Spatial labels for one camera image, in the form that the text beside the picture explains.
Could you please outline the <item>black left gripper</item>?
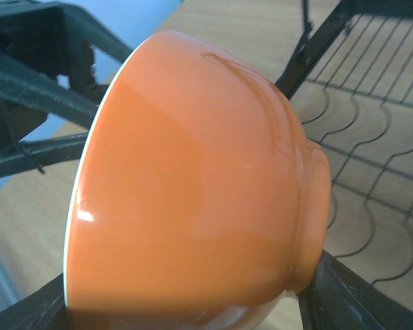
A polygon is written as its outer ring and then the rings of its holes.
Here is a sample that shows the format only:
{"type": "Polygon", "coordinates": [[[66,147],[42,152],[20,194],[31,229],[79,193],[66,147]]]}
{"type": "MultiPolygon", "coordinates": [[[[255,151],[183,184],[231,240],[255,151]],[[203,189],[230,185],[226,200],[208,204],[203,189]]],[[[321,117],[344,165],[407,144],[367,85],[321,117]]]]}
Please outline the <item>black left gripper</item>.
{"type": "Polygon", "coordinates": [[[94,76],[105,26],[80,6],[0,1],[0,148],[50,114],[89,128],[105,86],[94,76]]]}

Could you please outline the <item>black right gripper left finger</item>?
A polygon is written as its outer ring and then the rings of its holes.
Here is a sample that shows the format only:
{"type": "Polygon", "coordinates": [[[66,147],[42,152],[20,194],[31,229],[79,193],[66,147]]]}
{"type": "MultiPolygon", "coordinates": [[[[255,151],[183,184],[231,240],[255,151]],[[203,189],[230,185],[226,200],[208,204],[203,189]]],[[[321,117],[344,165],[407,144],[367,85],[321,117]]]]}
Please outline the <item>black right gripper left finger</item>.
{"type": "Polygon", "coordinates": [[[69,329],[63,275],[1,311],[0,329],[69,329]]]}

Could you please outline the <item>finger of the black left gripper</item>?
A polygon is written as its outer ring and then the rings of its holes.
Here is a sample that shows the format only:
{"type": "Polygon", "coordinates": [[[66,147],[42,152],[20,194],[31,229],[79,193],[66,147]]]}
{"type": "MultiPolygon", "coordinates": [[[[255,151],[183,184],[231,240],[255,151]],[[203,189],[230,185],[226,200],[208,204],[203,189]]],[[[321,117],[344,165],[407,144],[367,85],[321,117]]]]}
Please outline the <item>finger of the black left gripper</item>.
{"type": "Polygon", "coordinates": [[[80,159],[86,133],[54,137],[32,142],[17,142],[0,150],[0,178],[38,170],[61,162],[80,159]]]}

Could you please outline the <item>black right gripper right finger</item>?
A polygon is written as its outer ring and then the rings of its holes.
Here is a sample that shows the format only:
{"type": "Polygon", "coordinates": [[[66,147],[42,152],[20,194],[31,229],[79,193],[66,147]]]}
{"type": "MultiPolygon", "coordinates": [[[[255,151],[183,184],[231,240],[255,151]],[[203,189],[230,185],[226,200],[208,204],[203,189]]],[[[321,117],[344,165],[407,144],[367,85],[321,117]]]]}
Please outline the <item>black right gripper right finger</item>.
{"type": "Polygon", "coordinates": [[[326,251],[298,302],[304,329],[413,329],[413,311],[326,251]]]}

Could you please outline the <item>orange bowl white inside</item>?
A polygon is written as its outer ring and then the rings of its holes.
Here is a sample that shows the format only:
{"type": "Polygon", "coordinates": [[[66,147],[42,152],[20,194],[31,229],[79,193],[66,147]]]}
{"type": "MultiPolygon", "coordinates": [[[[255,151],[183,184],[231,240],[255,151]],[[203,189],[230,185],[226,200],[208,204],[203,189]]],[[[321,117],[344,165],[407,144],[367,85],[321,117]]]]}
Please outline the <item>orange bowl white inside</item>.
{"type": "Polygon", "coordinates": [[[73,329],[255,329],[309,286],[330,166],[292,104],[234,56],[177,31],[112,80],[65,234],[73,329]]]}

